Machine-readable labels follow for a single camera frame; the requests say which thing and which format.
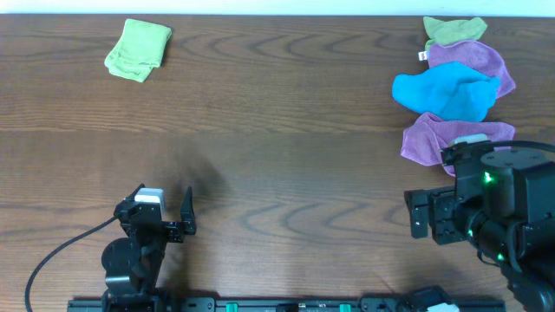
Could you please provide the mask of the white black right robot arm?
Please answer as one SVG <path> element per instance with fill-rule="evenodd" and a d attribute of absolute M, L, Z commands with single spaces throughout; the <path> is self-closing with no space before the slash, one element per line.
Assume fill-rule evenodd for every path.
<path fill-rule="evenodd" d="M 550 144 L 459 143 L 441 150 L 455 183 L 404 193 L 414 238 L 469 242 L 528 311 L 554 309 L 554 163 Z"/>

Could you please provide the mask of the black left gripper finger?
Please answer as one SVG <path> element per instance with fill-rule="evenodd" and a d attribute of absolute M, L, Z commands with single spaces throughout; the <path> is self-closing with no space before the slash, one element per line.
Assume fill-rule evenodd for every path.
<path fill-rule="evenodd" d="M 144 184 L 139 184 L 128 196 L 124 198 L 124 200 L 127 202 L 133 202 L 136 194 L 144 187 Z"/>
<path fill-rule="evenodd" d="M 189 186 L 186 196 L 180 207 L 180 217 L 183 231 L 186 235 L 195 235 L 197 230 L 194 210 L 193 210 L 193 189 Z"/>

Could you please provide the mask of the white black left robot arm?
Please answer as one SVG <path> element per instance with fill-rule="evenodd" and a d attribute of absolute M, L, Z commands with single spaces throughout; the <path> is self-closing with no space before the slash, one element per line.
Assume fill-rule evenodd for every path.
<path fill-rule="evenodd" d="M 114 209 L 126 236 L 102 252 L 101 264 L 108 287 L 101 299 L 103 311 L 179 311 L 179 301 L 156 287 L 170 243 L 181 244 L 196 233 L 193 190 L 188 188 L 179 221 L 164 221 L 161 189 L 139 185 Z"/>

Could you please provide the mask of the light green cloth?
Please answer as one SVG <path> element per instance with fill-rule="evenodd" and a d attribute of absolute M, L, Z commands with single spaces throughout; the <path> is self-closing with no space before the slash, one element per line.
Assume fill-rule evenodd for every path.
<path fill-rule="evenodd" d="M 171 36 L 167 26 L 128 18 L 104 65 L 111 75 L 142 83 L 161 66 Z"/>

